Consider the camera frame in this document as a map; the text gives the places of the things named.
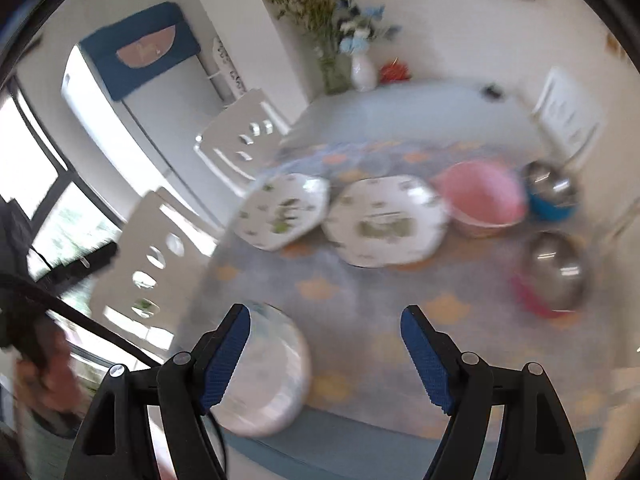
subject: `vase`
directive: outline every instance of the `vase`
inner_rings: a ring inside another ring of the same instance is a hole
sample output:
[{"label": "vase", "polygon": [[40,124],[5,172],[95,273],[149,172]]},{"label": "vase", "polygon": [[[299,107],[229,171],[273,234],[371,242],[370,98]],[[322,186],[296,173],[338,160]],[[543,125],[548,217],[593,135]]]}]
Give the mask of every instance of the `vase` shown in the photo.
[{"label": "vase", "polygon": [[349,79],[340,70],[336,54],[319,56],[318,65],[322,73],[322,84],[326,95],[341,94],[350,88]]},{"label": "vase", "polygon": [[378,70],[365,52],[351,55],[351,84],[358,92],[378,86]]}]

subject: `white flower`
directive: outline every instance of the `white flower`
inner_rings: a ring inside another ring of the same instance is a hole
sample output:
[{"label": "white flower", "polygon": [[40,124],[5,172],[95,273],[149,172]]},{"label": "white flower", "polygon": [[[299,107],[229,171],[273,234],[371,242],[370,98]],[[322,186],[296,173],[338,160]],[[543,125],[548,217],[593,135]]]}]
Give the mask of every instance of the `white flower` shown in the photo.
[{"label": "white flower", "polygon": [[353,30],[354,28],[356,28],[356,23],[355,22],[344,22],[340,26],[340,32],[349,32],[350,30]]},{"label": "white flower", "polygon": [[353,37],[362,38],[363,40],[366,40],[369,37],[369,34],[371,34],[371,29],[369,27],[357,28],[353,33]]}]

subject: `screw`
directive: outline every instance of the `screw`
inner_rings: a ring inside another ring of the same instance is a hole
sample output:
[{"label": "screw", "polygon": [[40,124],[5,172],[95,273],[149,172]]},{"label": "screw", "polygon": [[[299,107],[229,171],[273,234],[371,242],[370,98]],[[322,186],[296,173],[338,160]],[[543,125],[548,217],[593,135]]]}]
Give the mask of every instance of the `screw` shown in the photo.
[{"label": "screw", "polygon": [[529,370],[529,373],[534,375],[542,375],[542,372],[544,371],[542,366],[538,363],[529,363],[527,365],[527,370]]},{"label": "screw", "polygon": [[109,368],[109,375],[111,377],[120,377],[124,373],[124,365],[113,365]]},{"label": "screw", "polygon": [[462,362],[468,365],[477,365],[480,362],[480,358],[473,352],[465,352],[462,354]]},{"label": "screw", "polygon": [[174,356],[174,363],[177,365],[185,365],[191,361],[191,354],[189,352],[180,352]]}]

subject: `tablecloth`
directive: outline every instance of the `tablecloth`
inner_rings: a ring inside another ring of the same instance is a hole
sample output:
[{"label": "tablecloth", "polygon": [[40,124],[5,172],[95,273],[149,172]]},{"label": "tablecloth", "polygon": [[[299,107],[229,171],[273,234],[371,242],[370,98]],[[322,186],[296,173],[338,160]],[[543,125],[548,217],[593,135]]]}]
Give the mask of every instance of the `tablecloth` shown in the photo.
[{"label": "tablecloth", "polygon": [[[285,150],[265,178],[292,172],[324,176],[335,198],[348,183],[368,176],[411,174],[428,182],[470,158],[496,158],[517,171],[540,155],[469,142],[447,148],[423,142],[332,144]],[[310,406],[440,439],[448,417],[429,402],[399,335],[402,310],[418,304],[462,351],[502,367],[542,364],[574,431],[597,428],[606,414],[612,362],[606,289],[594,286],[579,313],[545,320],[526,312],[509,284],[509,266],[523,240],[544,227],[527,221],[483,240],[451,227],[431,258],[381,269],[345,263],[320,229],[274,253],[253,248],[229,229],[172,350],[191,348],[233,303],[267,302],[282,309],[308,341]],[[588,248],[590,228],[583,216],[560,227]],[[494,409],[489,438],[497,437],[499,425],[500,410]]]}]

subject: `white plate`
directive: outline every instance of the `white plate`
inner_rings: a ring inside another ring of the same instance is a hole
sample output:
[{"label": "white plate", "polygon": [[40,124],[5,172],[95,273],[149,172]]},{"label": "white plate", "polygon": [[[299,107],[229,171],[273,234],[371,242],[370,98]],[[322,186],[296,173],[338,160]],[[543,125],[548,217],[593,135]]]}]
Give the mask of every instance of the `white plate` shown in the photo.
[{"label": "white plate", "polygon": [[279,175],[246,200],[234,231],[254,247],[276,251],[320,225],[328,202],[329,183],[324,178]]},{"label": "white plate", "polygon": [[289,317],[264,303],[246,303],[249,339],[213,414],[223,428],[259,437],[288,426],[305,403],[311,380],[306,341]]},{"label": "white plate", "polygon": [[340,194],[322,228],[340,257],[358,267],[419,262],[447,229],[444,201],[419,178],[370,178]]}]

